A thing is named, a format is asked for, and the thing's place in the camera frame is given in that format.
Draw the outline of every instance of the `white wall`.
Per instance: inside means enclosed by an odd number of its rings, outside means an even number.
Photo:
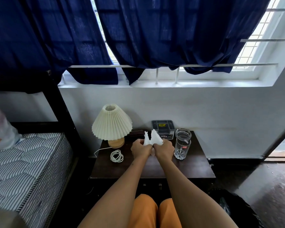
[[[273,87],[260,88],[61,88],[83,141],[98,149],[91,125],[106,103],[116,103],[133,127],[170,119],[195,131],[208,158],[259,158],[285,130],[285,69]],[[56,121],[42,93],[0,93],[12,122]]]

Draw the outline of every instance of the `tissue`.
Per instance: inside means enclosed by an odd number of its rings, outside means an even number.
[[[158,133],[153,129],[151,132],[151,139],[149,140],[148,137],[148,133],[145,131],[145,141],[144,141],[144,146],[146,145],[154,145],[154,144],[158,144],[158,145],[162,145],[163,144],[163,140],[160,138],[160,136],[158,135]]]

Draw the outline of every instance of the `black bag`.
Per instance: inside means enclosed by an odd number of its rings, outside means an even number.
[[[225,189],[212,189],[208,195],[232,218],[239,228],[264,228],[254,210],[239,195]]]

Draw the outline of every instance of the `wooden lamp base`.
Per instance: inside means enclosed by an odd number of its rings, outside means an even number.
[[[108,141],[109,146],[111,146],[113,149],[117,149],[123,146],[125,144],[125,138],[120,138],[117,140],[109,140]]]

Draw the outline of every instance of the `striped mattress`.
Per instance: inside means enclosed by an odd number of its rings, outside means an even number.
[[[24,134],[0,150],[0,208],[18,212],[29,228],[44,227],[72,166],[63,133]]]

